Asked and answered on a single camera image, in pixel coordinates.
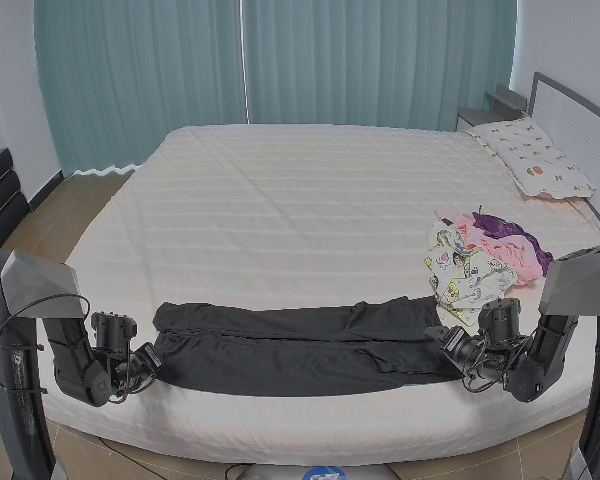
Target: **white label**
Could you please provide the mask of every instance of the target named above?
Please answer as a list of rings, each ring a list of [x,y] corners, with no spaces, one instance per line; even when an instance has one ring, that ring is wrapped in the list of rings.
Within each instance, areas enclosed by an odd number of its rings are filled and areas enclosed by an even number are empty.
[[[449,341],[446,347],[449,352],[453,352],[454,347],[458,345],[458,341],[460,341],[460,338],[462,338],[462,334],[462,330],[459,330],[458,332],[456,332],[456,335],[453,337],[453,339]]]
[[[156,366],[162,366],[162,361],[158,359],[158,356],[156,356],[155,352],[151,350],[151,347],[149,347],[149,345],[144,347],[144,351],[148,354],[149,357],[151,357],[151,359],[153,359],[153,362]]]

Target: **white bed sheet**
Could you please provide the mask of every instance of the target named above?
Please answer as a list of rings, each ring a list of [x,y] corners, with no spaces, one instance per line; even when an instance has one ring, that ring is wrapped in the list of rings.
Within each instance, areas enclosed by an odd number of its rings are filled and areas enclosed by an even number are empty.
[[[138,346],[156,338],[164,301],[269,310],[430,295],[423,254],[434,211],[480,205],[555,256],[600,243],[572,204],[522,196],[464,133],[228,125],[167,135],[67,263],[94,311],[135,318]],[[537,323],[542,284],[507,293],[522,300],[522,332]],[[211,461],[360,465],[475,451],[583,409],[594,336],[595,320],[581,318],[562,378],[531,404],[497,386],[472,395],[459,381],[307,398],[156,382],[95,409],[57,389],[48,346],[40,371],[50,418],[119,442]]]

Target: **teal curtain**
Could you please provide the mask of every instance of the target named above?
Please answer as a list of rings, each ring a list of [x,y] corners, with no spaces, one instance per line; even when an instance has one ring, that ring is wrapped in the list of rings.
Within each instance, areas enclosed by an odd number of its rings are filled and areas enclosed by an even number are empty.
[[[252,123],[454,130],[509,85],[516,0],[242,0]]]
[[[141,164],[186,125],[245,123],[239,0],[35,0],[65,175]]]

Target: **clothing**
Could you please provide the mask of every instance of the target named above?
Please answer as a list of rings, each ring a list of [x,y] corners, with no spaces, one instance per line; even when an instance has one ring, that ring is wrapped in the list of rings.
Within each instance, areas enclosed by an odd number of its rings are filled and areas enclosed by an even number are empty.
[[[425,263],[436,299],[466,325],[475,324],[482,306],[503,297],[518,280],[510,264],[490,256],[479,244],[465,243],[449,220],[433,224],[428,240]]]
[[[546,272],[549,269],[549,263],[553,261],[553,255],[551,252],[546,252],[540,249],[540,244],[535,236],[527,233],[522,226],[515,222],[503,220],[494,215],[487,215],[482,213],[473,212],[473,218],[475,219],[474,227],[484,230],[485,235],[491,238],[504,238],[512,235],[524,236],[531,245],[533,245],[536,252],[536,260],[542,266],[542,275],[546,277]]]
[[[510,264],[518,276],[517,285],[527,284],[542,276],[542,265],[538,263],[533,244],[526,237],[512,235],[492,238],[483,229],[474,226],[476,220],[471,215],[443,212],[436,214],[456,225],[469,249],[482,247],[490,256]]]
[[[424,329],[433,297],[249,311],[164,303],[153,325],[169,384],[232,395],[330,396],[459,378]]]

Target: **tiled floor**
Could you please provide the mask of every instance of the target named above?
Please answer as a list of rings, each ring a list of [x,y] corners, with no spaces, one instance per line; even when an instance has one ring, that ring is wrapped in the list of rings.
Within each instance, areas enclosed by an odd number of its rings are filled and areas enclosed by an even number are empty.
[[[55,261],[65,261],[88,224],[129,175],[74,176],[65,180],[10,236],[5,248]],[[584,413],[548,425],[518,439],[467,455],[392,464],[402,480],[533,480],[560,478],[571,445],[584,423]],[[96,437],[63,425],[48,423],[56,453],[70,480],[155,480],[157,477]],[[227,465],[170,457],[107,442],[169,480],[222,480]],[[11,469],[0,440],[0,480]]]

